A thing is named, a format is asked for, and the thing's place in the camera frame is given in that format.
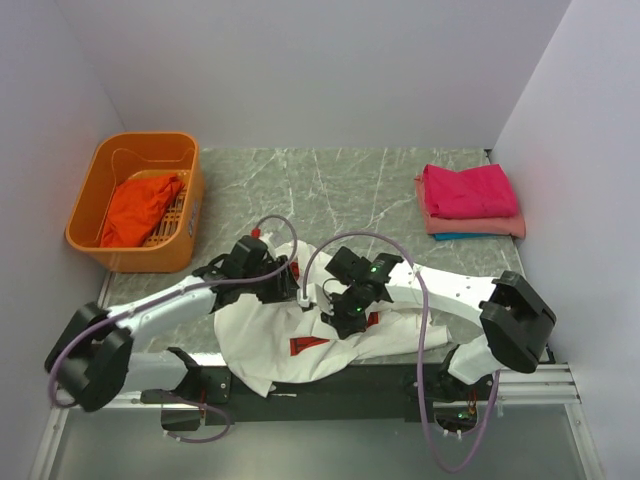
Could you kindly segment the white printed t-shirt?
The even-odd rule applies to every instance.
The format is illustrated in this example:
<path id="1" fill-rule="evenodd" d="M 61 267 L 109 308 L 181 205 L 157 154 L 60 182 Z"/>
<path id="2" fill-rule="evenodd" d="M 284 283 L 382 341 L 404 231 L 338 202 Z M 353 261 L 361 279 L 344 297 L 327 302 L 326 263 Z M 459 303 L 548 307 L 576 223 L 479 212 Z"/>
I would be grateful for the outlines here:
<path id="1" fill-rule="evenodd" d="M 364 332 L 340 340 L 318 308 L 304 311 L 296 300 L 264 304 L 252 293 L 229 292 L 215 306 L 214 332 L 226 365 L 262 397 L 278 382 L 309 383 L 356 360 L 418 351 L 420 308 L 376 306 Z"/>

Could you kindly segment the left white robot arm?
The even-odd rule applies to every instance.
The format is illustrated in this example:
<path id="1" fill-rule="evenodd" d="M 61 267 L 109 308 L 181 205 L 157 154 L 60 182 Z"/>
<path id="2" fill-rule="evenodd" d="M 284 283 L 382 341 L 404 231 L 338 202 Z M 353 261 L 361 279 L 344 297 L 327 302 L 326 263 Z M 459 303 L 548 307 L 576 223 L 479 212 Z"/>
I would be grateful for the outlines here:
<path id="1" fill-rule="evenodd" d="M 265 238 L 245 235 L 227 254 L 177 284 L 140 300 L 79 308 L 44 362 L 49 393 L 62 388 L 75 406 L 97 411 L 121 393 L 161 391 L 177 400 L 210 399 L 202 365 L 181 348 L 137 354 L 135 344 L 195 317 L 214 314 L 250 294 L 264 304 L 293 299 L 297 253 L 277 255 Z"/>

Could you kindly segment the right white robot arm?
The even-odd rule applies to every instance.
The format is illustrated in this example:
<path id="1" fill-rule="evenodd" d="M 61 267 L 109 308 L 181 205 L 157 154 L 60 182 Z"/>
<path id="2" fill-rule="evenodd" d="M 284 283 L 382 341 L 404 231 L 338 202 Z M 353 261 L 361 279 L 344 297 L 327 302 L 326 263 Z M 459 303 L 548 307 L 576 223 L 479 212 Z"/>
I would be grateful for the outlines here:
<path id="1" fill-rule="evenodd" d="M 342 339 L 361 332 L 366 311 L 376 305 L 428 306 L 481 328 L 479 337 L 455 347 L 425 374 L 425 394 L 434 401 L 462 400 L 502 368 L 535 372 L 557 321 L 529 282 L 509 270 L 497 278 L 464 276 L 411 265 L 394 254 L 368 260 L 346 247 L 325 269 L 345 288 L 331 295 L 322 317 Z"/>

